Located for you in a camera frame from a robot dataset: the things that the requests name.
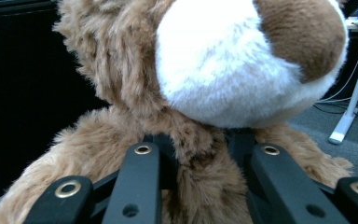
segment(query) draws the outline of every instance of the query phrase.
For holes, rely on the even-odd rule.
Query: brown nose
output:
[[[301,66],[306,83],[330,72],[345,50],[346,27],[328,0],[255,0],[273,54]]]

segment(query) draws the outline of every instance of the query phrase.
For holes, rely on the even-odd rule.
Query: teddy bear arm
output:
[[[132,120],[114,109],[102,109],[83,116],[74,129],[63,130],[56,145],[28,166],[2,197],[0,223],[22,223],[34,202],[57,179],[83,175],[95,182],[116,171],[127,148],[142,141]]]
[[[285,148],[307,175],[331,188],[338,180],[350,176],[352,165],[343,158],[332,158],[322,152],[305,133],[282,123],[255,131],[259,143],[272,143]]]

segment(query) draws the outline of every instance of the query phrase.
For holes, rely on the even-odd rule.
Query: dark wall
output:
[[[0,196],[55,133],[104,103],[76,72],[55,8],[0,15]]]

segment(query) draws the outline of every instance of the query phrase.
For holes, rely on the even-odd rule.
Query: brown fur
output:
[[[255,0],[255,4],[274,54],[300,64],[303,83],[334,68],[345,45],[346,27],[327,0]]]
[[[63,130],[0,202],[0,223],[21,223],[54,180],[85,175],[96,181],[119,169],[128,146],[145,133],[172,137],[180,162],[178,189],[163,192],[164,223],[251,223],[246,185],[227,154],[224,132],[168,107],[154,65],[155,33],[172,0],[65,0],[56,30],[75,51],[79,71],[112,103]],[[256,130],[259,142],[286,147],[310,177],[329,186],[349,175],[342,159],[322,153],[305,134],[282,124]]]

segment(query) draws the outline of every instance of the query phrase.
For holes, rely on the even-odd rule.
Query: white desk leg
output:
[[[342,118],[339,120],[336,128],[333,133],[330,135],[328,141],[332,144],[339,145],[345,138],[348,129],[351,127],[354,117],[357,113],[357,105],[358,102],[358,78],[356,81],[356,86],[354,88],[353,94],[351,96],[350,104],[348,105],[348,109],[342,115]]]

